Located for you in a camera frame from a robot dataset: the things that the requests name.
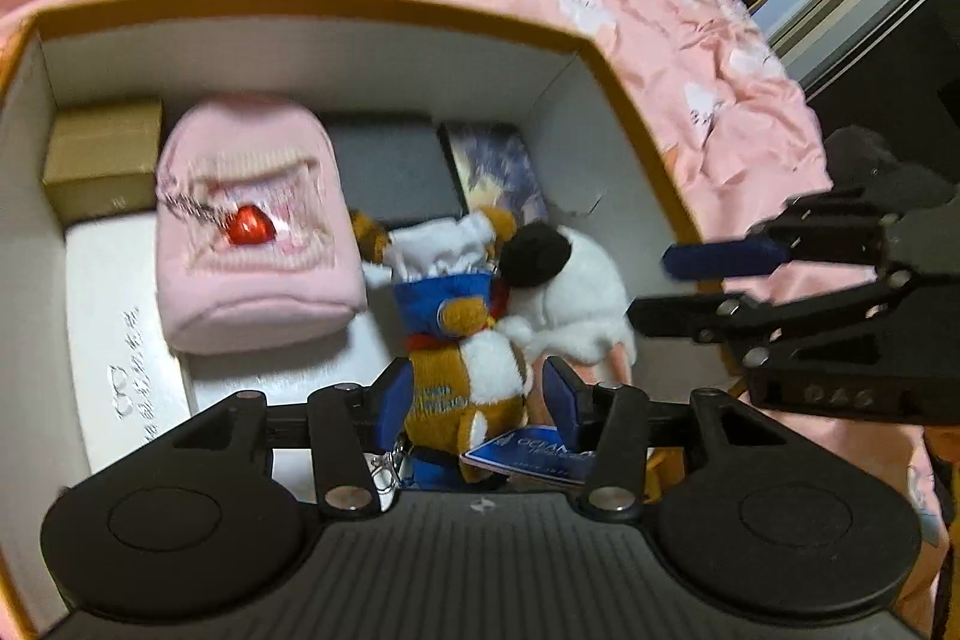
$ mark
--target pink plush bag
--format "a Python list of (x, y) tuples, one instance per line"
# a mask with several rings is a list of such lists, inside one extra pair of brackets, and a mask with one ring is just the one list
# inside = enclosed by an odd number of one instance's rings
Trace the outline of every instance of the pink plush bag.
[[(170, 196), (224, 212), (254, 204), (275, 237), (234, 245)], [(157, 302), (171, 348), (277, 347), (336, 332), (366, 309), (333, 148), (299, 104), (231, 95), (193, 107), (160, 156), (157, 198)]]

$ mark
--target plush toy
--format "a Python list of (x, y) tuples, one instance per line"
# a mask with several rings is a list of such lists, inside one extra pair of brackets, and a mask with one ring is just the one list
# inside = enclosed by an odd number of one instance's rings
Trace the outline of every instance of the plush toy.
[(532, 367), (531, 424), (553, 425), (542, 390), (550, 356), (566, 360), (587, 384), (631, 384), (637, 343), (626, 316), (630, 299), (599, 244), (573, 229), (529, 223), (504, 245), (499, 271), (510, 299), (496, 330)]
[(478, 482), (485, 473), (459, 462), (459, 454), (523, 422), (525, 365), (491, 328), (493, 259), (515, 221), (506, 210), (485, 207), (388, 236), (366, 215), (352, 218), (361, 257), (391, 268), (407, 333), (414, 401), (405, 429), (415, 447), (415, 480), (419, 452), (452, 456), (432, 463), (456, 480)]

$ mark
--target brown plush ear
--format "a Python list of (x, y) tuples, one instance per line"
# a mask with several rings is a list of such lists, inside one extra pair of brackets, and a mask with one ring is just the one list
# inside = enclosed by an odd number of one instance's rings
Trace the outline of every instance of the brown plush ear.
[(504, 242), (510, 242), (514, 237), (517, 232), (517, 220), (514, 220), (514, 214), (510, 210), (500, 207), (481, 207), (480, 212), (490, 220), (493, 233), (496, 234), (496, 249), (499, 250)]
[(360, 248), (360, 258), (370, 263), (383, 263), (383, 251), (390, 244), (387, 230), (358, 210), (350, 210), (350, 223)]

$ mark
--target open box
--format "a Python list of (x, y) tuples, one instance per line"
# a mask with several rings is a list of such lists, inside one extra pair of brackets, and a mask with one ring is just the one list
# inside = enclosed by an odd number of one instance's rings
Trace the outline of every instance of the open box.
[[(90, 472), (64, 316), (64, 232), (40, 184), (56, 108), (157, 95), (169, 124), (205, 95), (258, 91), (321, 120), (405, 110), (437, 124), (509, 121), (554, 223), (603, 244), (631, 295), (678, 290), (659, 258), (671, 242), (698, 240), (599, 50), (535, 23), (411, 0), (100, 1), (24, 26), (0, 63), (0, 90), (0, 544), (37, 627), (64, 612), (40, 557), (41, 519), (62, 486)], [(683, 400), (726, 372), (714, 349), (642, 344), (635, 381)]]

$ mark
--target teddy bear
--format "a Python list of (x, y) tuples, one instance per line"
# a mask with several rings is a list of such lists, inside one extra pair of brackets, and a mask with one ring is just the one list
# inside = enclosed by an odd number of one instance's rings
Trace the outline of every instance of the teddy bear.
[(461, 453), (524, 418), (525, 363), (491, 328), (504, 303), (494, 293), (493, 261), (517, 231), (515, 220), (506, 210), (483, 207), (460, 220), (430, 220), (391, 234), (362, 213), (353, 212), (352, 223), (364, 261), (392, 271), (414, 369), (405, 422), (414, 480), (421, 485), (429, 472), (432, 485), (479, 482), (487, 473), (459, 461)]
[(603, 247), (571, 228), (528, 223), (502, 248), (499, 273), (510, 297), (496, 330), (533, 370), (531, 424), (553, 426), (542, 390), (550, 356), (565, 360), (587, 384), (632, 384), (637, 343), (626, 316), (631, 300)]

